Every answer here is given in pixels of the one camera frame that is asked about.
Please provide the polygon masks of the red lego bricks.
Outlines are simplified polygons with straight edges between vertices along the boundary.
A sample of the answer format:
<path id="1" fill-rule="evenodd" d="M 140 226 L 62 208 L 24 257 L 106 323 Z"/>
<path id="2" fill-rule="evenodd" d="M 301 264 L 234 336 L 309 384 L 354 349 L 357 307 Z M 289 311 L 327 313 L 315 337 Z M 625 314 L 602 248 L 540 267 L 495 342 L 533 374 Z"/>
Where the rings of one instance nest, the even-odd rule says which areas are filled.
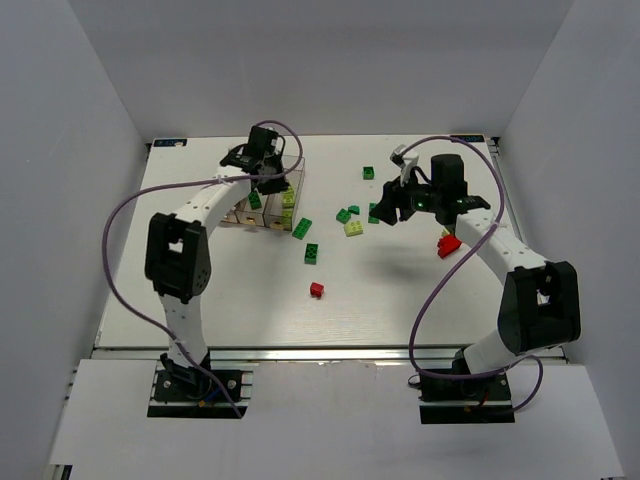
<path id="1" fill-rule="evenodd" d="M 455 235 L 442 236 L 437 242 L 437 254 L 444 259 L 458 250 L 461 244 L 462 242 Z"/>

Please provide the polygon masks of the lime 2x3 lego brick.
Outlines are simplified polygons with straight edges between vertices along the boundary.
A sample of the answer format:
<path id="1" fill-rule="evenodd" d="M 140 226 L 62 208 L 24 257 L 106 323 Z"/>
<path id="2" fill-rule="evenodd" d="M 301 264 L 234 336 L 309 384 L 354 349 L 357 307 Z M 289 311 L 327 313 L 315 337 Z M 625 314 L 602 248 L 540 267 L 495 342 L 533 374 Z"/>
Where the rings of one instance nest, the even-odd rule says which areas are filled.
<path id="1" fill-rule="evenodd" d="M 283 209 L 293 209 L 296 203 L 295 190 L 292 187 L 289 187 L 281 194 L 281 199 Z"/>

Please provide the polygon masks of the lime 2x2 lego brick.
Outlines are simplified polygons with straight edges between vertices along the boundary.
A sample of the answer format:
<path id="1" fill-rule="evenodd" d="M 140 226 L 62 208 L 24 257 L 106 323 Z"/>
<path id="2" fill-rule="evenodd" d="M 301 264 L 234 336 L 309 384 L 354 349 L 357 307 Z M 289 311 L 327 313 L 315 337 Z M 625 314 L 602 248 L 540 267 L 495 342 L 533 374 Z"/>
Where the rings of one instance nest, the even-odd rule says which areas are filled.
<path id="1" fill-rule="evenodd" d="M 282 224 L 290 228 L 293 220 L 293 211 L 292 210 L 284 210 L 281 214 Z"/>

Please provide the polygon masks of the small red lego brick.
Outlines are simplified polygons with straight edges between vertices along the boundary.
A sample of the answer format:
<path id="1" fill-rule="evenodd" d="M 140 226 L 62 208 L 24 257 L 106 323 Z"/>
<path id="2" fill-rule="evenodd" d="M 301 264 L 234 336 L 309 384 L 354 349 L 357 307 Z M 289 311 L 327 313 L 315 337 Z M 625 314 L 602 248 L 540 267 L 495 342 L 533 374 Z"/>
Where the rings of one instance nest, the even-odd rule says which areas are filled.
<path id="1" fill-rule="evenodd" d="M 312 282 L 310 285 L 310 295 L 313 298 L 320 299 L 324 295 L 325 286 L 318 282 Z"/>

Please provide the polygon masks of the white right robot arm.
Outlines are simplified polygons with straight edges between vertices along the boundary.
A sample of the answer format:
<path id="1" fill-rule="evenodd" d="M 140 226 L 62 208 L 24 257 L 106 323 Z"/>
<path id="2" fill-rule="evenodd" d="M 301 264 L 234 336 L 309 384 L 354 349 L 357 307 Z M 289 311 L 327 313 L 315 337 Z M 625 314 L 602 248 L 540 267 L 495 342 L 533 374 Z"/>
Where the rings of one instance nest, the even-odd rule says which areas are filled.
<path id="1" fill-rule="evenodd" d="M 460 375 L 482 375 L 513 365 L 527 354 L 576 341 L 581 335 L 578 276 L 567 261 L 552 262 L 501 226 L 482 197 L 471 195 L 457 154 L 431 159 L 431 177 L 419 182 L 417 161 L 393 153 L 399 176 L 383 186 L 374 218 L 393 226 L 417 212 L 431 213 L 500 281 L 497 326 L 464 348 Z"/>

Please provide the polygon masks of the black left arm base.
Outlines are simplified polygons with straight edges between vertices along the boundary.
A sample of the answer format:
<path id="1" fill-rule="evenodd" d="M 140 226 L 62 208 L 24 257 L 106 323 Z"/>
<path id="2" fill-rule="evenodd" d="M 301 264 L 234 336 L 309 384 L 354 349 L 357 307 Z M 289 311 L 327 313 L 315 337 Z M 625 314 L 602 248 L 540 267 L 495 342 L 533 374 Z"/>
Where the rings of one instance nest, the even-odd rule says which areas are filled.
<path id="1" fill-rule="evenodd" d="M 235 365 L 214 369 L 240 416 L 228 402 L 220 386 L 205 376 L 198 386 L 172 376 L 156 363 L 147 417 L 152 419 L 231 419 L 239 420 L 246 413 L 252 396 L 253 371 Z"/>

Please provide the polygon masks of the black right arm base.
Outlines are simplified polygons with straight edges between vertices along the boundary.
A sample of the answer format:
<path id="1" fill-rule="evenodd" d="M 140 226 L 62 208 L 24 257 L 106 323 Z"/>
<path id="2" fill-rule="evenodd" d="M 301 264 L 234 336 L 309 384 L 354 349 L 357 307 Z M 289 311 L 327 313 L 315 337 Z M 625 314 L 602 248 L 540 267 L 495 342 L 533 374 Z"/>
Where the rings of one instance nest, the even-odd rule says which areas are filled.
<path id="1" fill-rule="evenodd" d="M 511 424 L 515 422 L 511 390 L 505 374 L 475 379 L 436 379 L 420 374 L 423 425 Z"/>

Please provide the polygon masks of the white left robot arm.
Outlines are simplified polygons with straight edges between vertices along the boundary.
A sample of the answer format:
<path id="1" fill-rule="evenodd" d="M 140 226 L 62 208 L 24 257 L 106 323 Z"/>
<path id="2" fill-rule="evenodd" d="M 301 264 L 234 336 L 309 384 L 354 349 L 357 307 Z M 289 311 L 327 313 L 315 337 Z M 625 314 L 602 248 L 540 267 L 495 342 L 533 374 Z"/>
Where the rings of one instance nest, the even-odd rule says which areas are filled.
<path id="1" fill-rule="evenodd" d="M 172 332 L 169 351 L 161 356 L 168 372 L 188 379 L 197 365 L 208 366 L 200 296 L 211 278 L 209 237 L 251 192 L 269 195 L 288 189 L 282 162 L 285 145 L 286 140 L 272 128 L 252 127 L 247 142 L 220 161 L 212 185 L 173 212 L 152 216 L 144 273 Z"/>

